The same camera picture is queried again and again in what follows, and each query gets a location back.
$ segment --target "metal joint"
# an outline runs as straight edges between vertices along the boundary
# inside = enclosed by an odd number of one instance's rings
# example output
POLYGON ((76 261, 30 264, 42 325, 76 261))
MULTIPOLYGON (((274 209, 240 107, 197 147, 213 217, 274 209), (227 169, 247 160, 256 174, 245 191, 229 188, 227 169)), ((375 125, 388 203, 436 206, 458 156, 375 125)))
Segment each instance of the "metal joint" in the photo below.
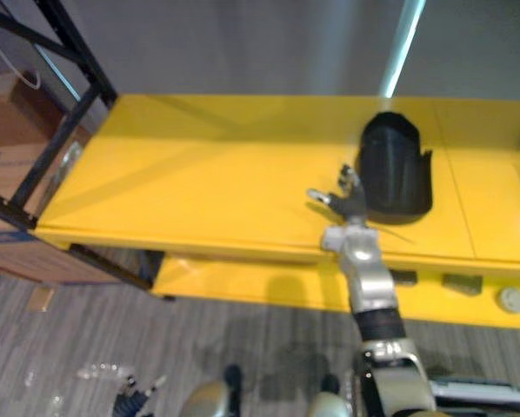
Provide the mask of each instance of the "metal joint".
POLYGON ((376 230, 353 224, 329 227, 322 248, 339 253, 354 313, 397 307, 393 278, 383 265, 376 230))
POLYGON ((376 363, 400 360, 410 361, 417 368, 423 380, 428 381, 423 364, 418 359, 417 347, 409 338, 389 341, 366 341, 363 343, 361 351, 366 361, 376 363))

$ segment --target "black metal frame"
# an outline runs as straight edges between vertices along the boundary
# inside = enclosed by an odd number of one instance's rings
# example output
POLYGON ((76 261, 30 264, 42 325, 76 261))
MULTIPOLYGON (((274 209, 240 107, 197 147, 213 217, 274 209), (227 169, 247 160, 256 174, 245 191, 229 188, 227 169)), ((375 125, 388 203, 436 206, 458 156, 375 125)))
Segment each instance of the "black metal frame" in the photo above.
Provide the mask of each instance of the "black metal frame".
MULTIPOLYGON (((103 103, 108 108, 111 108, 117 99, 116 91, 60 1, 34 0, 34 2, 42 11, 51 28, 56 32, 62 44, 52 41, 1 12, 0 28, 71 60, 83 72, 90 83, 90 87, 83 94, 81 100, 67 114, 10 201, 0 196, 0 219, 22 231, 32 230, 37 225, 37 218, 24 211, 24 204, 30 199, 37 184, 70 137, 70 134, 86 115, 92 103, 100 97, 103 103)), ((147 255, 141 256, 142 261, 149 261, 150 264, 144 265, 141 269, 142 272, 136 275, 83 245, 71 244, 67 253, 105 273, 115 276, 120 281, 145 290, 151 288, 152 280, 157 272, 157 268, 150 265, 151 258, 147 255)))

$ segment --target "lower shelf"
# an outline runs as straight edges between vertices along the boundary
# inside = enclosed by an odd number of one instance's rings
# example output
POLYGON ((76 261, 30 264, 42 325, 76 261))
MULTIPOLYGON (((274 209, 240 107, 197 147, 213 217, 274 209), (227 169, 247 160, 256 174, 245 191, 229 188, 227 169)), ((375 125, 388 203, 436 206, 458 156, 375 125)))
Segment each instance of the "lower shelf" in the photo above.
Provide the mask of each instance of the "lower shelf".
MULTIPOLYGON (((436 272, 418 272, 418 284, 396 288, 404 318, 520 328, 520 314, 497 305, 497 293, 506 286, 520 289, 520 278, 485 276, 481 294, 474 296, 443 287, 436 272)), ((345 279, 333 262, 305 266, 166 257, 151 292, 350 311, 345 279)))

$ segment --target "cardboard box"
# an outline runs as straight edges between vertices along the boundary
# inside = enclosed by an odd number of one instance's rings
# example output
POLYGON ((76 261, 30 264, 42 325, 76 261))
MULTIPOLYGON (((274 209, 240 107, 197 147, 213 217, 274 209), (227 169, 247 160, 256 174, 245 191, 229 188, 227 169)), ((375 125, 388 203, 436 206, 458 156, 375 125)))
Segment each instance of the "cardboard box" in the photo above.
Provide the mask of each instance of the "cardboard box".
MULTIPOLYGON (((74 141, 88 142, 89 137, 85 130, 78 128, 71 135, 65 148, 74 141)), ((40 142, 0 147, 0 195, 5 198, 12 197, 45 145, 45 142, 40 142)), ((50 180, 59 168, 62 158, 63 154, 60 154, 40 181, 24 207, 27 212, 40 214, 43 209, 42 197, 50 186, 50 180)), ((35 236, 20 231, 2 220, 0 220, 0 273, 31 281, 56 283, 118 282, 116 278, 39 241, 35 236)))
POLYGON ((0 273, 63 284, 118 282, 99 269, 18 230, 0 231, 0 273))
POLYGON ((0 146, 48 142, 62 115, 43 89, 0 75, 0 146))

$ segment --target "gray wall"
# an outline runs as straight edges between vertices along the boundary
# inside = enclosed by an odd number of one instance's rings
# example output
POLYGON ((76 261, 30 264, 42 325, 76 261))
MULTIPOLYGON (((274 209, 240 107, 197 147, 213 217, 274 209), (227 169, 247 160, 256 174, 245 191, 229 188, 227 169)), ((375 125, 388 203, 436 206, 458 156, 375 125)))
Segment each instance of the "gray wall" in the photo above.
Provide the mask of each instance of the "gray wall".
MULTIPOLYGON (((32 2, 4 0, 54 36, 32 2)), ((119 92, 375 95, 403 0, 63 0, 119 92)), ((72 98, 24 41, 22 69, 72 98)), ((78 69, 55 57, 79 92, 78 69)), ((6 67, 0 62, 0 71, 6 67)), ((520 0, 428 0, 398 95, 520 99, 520 0)), ((92 112, 98 124, 103 109, 92 112)))
POLYGON ((397 94, 520 100, 520 0, 427 0, 397 94))

